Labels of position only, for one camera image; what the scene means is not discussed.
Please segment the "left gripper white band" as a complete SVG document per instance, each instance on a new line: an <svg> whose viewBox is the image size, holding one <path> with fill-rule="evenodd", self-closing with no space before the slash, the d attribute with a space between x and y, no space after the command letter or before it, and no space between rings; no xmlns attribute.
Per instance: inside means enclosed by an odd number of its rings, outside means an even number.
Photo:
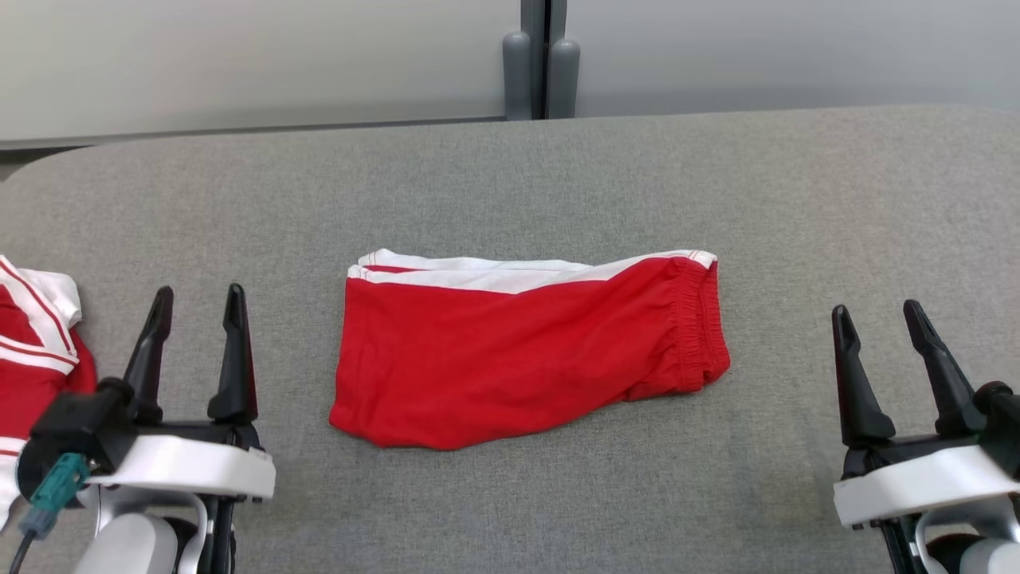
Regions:
<svg viewBox="0 0 1020 574"><path fill-rule="evenodd" d="M124 382L134 390L131 417L136 423L161 423L158 404L164 343L171 333L174 290L155 294L139 340L132 349ZM168 493L270 499L277 469L251 424L258 401L244 288L230 284L222 321L226 344L218 392L209 399L216 423L171 423L140 427L116 471L94 475L87 486L134 487Z"/></svg>

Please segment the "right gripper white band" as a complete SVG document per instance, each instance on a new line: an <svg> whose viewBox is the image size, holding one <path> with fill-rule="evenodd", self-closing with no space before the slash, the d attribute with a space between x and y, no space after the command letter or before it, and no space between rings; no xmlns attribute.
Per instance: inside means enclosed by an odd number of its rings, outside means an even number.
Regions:
<svg viewBox="0 0 1020 574"><path fill-rule="evenodd" d="M936 410L936 434L896 435L860 360L861 341L845 305L831 313L837 370L842 479L832 486L844 527L925 513L948 506L1018 493L1010 477L979 445L985 415L974 389L919 301L903 304L913 347L923 359ZM944 438L940 436L966 436Z"/></svg>

